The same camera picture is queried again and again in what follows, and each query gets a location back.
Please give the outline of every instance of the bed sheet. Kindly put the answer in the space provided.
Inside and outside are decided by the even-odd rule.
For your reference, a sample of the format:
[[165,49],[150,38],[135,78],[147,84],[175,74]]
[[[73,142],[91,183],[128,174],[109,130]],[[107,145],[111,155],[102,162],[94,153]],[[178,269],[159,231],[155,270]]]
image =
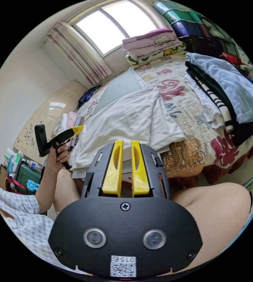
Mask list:
[[212,164],[228,168],[253,147],[253,136],[235,147],[223,127],[215,130],[206,121],[200,100],[185,82],[187,60],[167,56],[135,70],[148,87],[159,88],[168,113],[187,137],[161,154],[168,178],[198,175]]

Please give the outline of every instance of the green storage box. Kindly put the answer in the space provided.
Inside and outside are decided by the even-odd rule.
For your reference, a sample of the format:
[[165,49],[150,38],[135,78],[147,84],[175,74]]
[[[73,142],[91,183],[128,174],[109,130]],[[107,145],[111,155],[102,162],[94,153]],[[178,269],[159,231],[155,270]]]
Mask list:
[[26,165],[25,162],[21,162],[20,167],[17,172],[16,181],[18,181],[20,184],[22,184],[24,187],[27,188],[27,182],[28,180],[32,180],[37,184],[40,184],[41,182],[41,175],[37,172],[33,171],[28,165]]
[[197,12],[194,12],[194,11],[189,11],[188,14],[189,14],[190,17],[193,19],[194,22],[200,23],[200,24],[203,23],[202,20],[201,20],[201,18],[202,18],[202,15],[201,15],[201,14],[199,14],[199,13],[197,13]]
[[189,22],[194,21],[188,12],[179,11],[179,10],[169,10],[165,12],[163,16],[166,18],[166,20],[170,24],[175,23],[176,21],[180,21],[180,20],[189,21]]
[[171,9],[184,10],[180,4],[169,1],[157,1],[153,8],[162,15]]

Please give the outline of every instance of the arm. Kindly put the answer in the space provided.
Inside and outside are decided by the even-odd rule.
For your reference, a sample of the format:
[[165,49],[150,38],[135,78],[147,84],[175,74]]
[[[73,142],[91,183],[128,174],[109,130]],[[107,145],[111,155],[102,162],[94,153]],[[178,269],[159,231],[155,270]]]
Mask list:
[[58,173],[49,168],[45,168],[44,170],[41,183],[35,194],[39,204],[40,214],[49,210],[54,201],[57,175]]
[[39,204],[39,213],[44,213],[50,209],[55,197],[58,173],[63,168],[62,163],[69,160],[66,145],[60,147],[58,153],[60,153],[60,155],[57,157],[55,149],[50,149],[44,174],[35,194],[35,198]]

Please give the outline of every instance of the label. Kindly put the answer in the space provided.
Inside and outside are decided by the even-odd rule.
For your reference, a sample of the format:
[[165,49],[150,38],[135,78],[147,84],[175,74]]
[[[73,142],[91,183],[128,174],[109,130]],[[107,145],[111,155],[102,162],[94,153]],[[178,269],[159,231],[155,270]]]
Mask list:
[[111,277],[136,277],[135,256],[111,256]]

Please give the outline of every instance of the yellow plastic piece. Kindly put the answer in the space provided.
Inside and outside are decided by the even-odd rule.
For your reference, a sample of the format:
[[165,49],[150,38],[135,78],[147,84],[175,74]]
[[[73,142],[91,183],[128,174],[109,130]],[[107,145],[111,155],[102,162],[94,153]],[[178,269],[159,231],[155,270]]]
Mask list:
[[115,141],[102,186],[102,191],[104,194],[116,194],[118,197],[121,196],[123,147],[123,140]]
[[150,188],[139,141],[131,141],[132,196],[148,195]]
[[83,130],[83,125],[79,125],[79,126],[74,126],[74,127],[71,127],[69,128],[68,130],[73,130],[74,132],[74,135],[71,136],[69,139],[73,138],[74,136],[80,134]]

